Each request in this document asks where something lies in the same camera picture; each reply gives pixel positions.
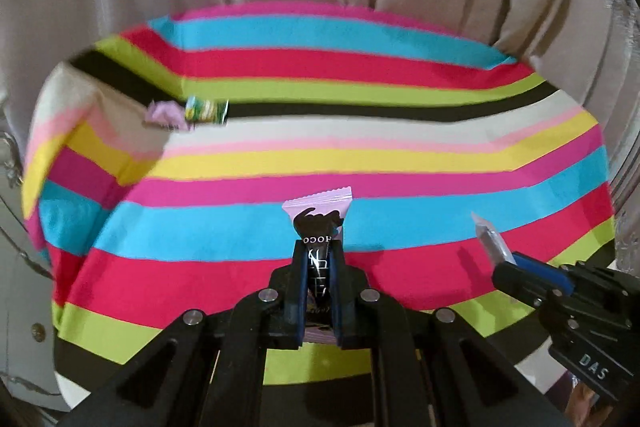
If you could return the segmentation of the person's right hand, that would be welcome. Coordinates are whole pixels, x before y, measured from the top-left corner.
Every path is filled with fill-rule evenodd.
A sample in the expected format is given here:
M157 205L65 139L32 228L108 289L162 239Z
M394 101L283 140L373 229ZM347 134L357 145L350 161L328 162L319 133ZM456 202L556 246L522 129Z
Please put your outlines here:
M574 387L567 402L565 416L575 427L600 427L611 414L612 405L602 409L593 407L595 397L596 393L584 383L578 383Z

